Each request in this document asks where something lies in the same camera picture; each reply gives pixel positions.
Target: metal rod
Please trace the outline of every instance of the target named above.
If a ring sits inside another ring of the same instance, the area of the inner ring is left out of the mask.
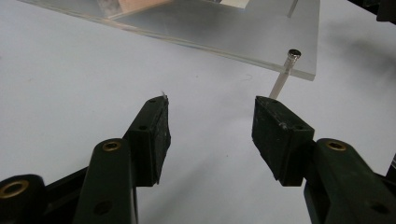
[[[294,9],[297,6],[297,2],[298,2],[298,0],[294,0],[293,3],[291,4],[291,8],[290,8],[289,13],[288,13],[288,17],[289,18],[291,18],[291,15],[293,14]]]
[[[271,91],[269,98],[276,99],[279,95],[280,91],[282,90],[283,86],[285,85],[286,79],[290,75],[291,69],[293,68],[294,64],[297,62],[301,56],[301,52],[297,49],[290,49],[288,52],[288,59],[285,61],[285,71],[279,74],[279,77],[276,80],[276,83]]]

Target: black mechanical part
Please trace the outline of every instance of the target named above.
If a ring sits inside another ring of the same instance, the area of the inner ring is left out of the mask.
[[[46,186],[48,206],[39,223],[72,223],[87,170],[83,168]]]
[[[257,96],[253,118],[253,142],[282,186],[301,186],[304,150],[315,130],[279,101]]]
[[[396,199],[352,146],[320,139],[313,161],[330,199],[325,223],[396,223]]]
[[[159,181],[170,147],[168,105],[165,95],[148,100],[122,139],[96,146],[88,168],[46,187],[38,175],[2,181],[0,224],[70,224],[73,217],[74,223],[137,223],[135,187]]]
[[[137,223],[131,193],[132,168],[128,141],[109,139],[98,144],[92,153],[73,223]]]
[[[387,176],[377,175],[352,146],[334,139],[315,143],[313,133],[280,102],[256,98],[253,142],[276,179],[306,179],[304,196],[312,223],[396,223],[394,164]],[[295,134],[301,137],[293,139]]]
[[[376,15],[377,21],[396,24],[396,2],[394,0],[348,0],[358,7]]]
[[[396,182],[396,154],[387,172],[387,179]]]
[[[35,223],[47,206],[43,179],[16,175],[0,182],[0,223]]]
[[[166,96],[148,100],[122,137],[131,145],[137,187],[152,187],[160,181],[163,161],[171,145],[168,105]]]

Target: screw hole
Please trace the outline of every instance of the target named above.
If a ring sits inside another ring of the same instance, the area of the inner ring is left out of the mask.
[[[329,147],[333,150],[337,150],[337,151],[347,150],[347,147],[344,144],[339,143],[339,142],[328,142],[326,145],[327,145],[327,147]]]
[[[372,210],[376,211],[377,213],[384,214],[384,215],[390,213],[388,208],[382,203],[374,202],[374,201],[367,201],[366,205],[369,208],[371,208]]]
[[[4,190],[4,193],[10,194],[10,193],[16,192],[18,190],[21,190],[21,188],[22,188],[22,184],[21,183],[17,183],[15,185],[9,186],[6,190]]]
[[[0,198],[12,198],[24,192],[29,187],[29,181],[17,180],[0,188]]]
[[[119,142],[108,142],[103,145],[104,151],[114,151],[121,147],[121,143]]]
[[[112,207],[113,207],[113,203],[111,201],[103,201],[96,204],[96,206],[93,208],[93,212],[97,216],[102,216],[108,213]]]

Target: clear acrylic sheet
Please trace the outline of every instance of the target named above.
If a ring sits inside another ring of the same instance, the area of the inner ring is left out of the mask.
[[[22,0],[88,21],[284,71],[289,49],[303,56],[291,74],[316,74],[319,0]]]

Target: white surface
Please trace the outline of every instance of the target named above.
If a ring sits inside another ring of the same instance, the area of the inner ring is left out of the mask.
[[[278,98],[382,175],[396,146],[394,36],[347,1],[322,1],[317,78],[289,78]],[[165,91],[172,146],[161,185],[138,191],[141,223],[309,223],[303,188],[275,182],[250,137],[275,73],[10,0],[0,57],[0,179],[75,172]]]

